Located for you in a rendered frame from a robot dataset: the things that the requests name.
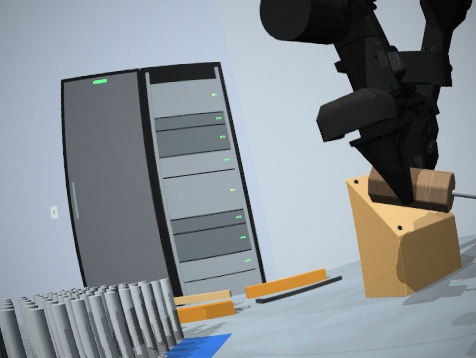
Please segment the wooden-handled metal rod tool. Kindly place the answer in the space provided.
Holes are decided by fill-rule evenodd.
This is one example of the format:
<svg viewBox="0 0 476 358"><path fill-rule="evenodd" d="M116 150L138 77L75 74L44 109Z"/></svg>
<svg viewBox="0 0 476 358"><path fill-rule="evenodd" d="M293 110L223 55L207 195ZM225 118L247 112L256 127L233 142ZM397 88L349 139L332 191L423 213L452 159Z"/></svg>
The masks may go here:
<svg viewBox="0 0 476 358"><path fill-rule="evenodd" d="M452 172L410 168L414 201L404 205L374 166L368 177L368 195L373 203L397 205L448 213L454 197L476 199L476 192L455 190Z"/></svg>

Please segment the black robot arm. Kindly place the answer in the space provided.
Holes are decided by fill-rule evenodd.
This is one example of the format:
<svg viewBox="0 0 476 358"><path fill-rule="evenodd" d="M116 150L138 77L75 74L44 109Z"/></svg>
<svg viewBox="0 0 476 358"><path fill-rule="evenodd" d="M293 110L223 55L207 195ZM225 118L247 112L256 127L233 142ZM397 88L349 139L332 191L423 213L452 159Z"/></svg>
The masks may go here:
<svg viewBox="0 0 476 358"><path fill-rule="evenodd" d="M365 37L386 35L373 10L377 0L261 0L260 19L267 33L280 41L333 44L336 52ZM466 17L472 0L420 0L426 27L420 51L399 51L384 42L376 50L385 87L389 93L410 85L437 103L441 87L452 87L449 48L453 30ZM399 80L400 82L399 82ZM393 88L394 89L393 89ZM434 115L424 138L425 169L434 170L438 160ZM427 118L427 119L429 119Z"/></svg>

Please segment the orange flat bar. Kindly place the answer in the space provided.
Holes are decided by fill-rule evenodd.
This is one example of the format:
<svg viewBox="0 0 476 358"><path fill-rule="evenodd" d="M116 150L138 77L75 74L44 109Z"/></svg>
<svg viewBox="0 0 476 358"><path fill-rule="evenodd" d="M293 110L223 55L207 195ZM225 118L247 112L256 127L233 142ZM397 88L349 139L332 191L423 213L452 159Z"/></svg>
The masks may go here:
<svg viewBox="0 0 476 358"><path fill-rule="evenodd" d="M177 309L179 322L184 324L187 322L202 321L206 319L220 318L228 315L235 315L232 300L225 300L218 303L209 303L206 305L198 305L194 307Z"/></svg>
<svg viewBox="0 0 476 358"><path fill-rule="evenodd" d="M258 284L245 287L245 294L247 299L256 298L312 283L317 283L327 279L326 269L315 270L299 275L295 275L290 278L277 280L265 284Z"/></svg>

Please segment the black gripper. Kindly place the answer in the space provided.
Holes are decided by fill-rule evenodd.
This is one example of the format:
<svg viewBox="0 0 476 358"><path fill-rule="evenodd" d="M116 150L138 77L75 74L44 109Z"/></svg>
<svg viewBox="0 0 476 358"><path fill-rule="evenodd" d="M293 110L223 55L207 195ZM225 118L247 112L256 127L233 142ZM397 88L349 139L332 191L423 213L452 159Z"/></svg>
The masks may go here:
<svg viewBox="0 0 476 358"><path fill-rule="evenodd" d="M402 90L387 91L376 52L380 41L393 52L383 36L355 40L339 50L341 61L334 65L338 73L347 74L353 93L321 105L316 122L324 143L358 129L361 138L349 144L407 205L414 201L410 168L425 169L429 117L440 112L435 98L415 93L410 85L400 83Z"/></svg>

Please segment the tan flat bar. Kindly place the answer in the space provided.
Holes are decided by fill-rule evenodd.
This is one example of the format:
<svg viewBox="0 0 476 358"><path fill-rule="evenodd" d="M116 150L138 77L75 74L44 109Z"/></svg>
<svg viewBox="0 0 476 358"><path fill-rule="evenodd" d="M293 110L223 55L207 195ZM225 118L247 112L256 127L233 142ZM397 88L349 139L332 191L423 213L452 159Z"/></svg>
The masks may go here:
<svg viewBox="0 0 476 358"><path fill-rule="evenodd" d="M174 298L174 297L173 297ZM199 303L203 301L212 301L212 300L217 300L217 299L227 299L231 298L231 290L228 291L218 291L214 293L204 293L204 294L199 294L199 295L190 295L190 296L181 296L174 298L174 302L176 305L180 304L190 304L190 303Z"/></svg>

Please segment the blue tape strip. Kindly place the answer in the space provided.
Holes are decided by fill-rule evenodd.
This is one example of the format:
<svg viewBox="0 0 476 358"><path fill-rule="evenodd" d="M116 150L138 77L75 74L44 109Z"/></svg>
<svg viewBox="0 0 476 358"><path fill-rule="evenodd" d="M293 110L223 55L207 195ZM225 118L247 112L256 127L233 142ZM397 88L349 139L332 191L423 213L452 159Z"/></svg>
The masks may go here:
<svg viewBox="0 0 476 358"><path fill-rule="evenodd" d="M168 358L212 358L216 351L232 335L215 335L186 338L173 349L166 352Z"/></svg>

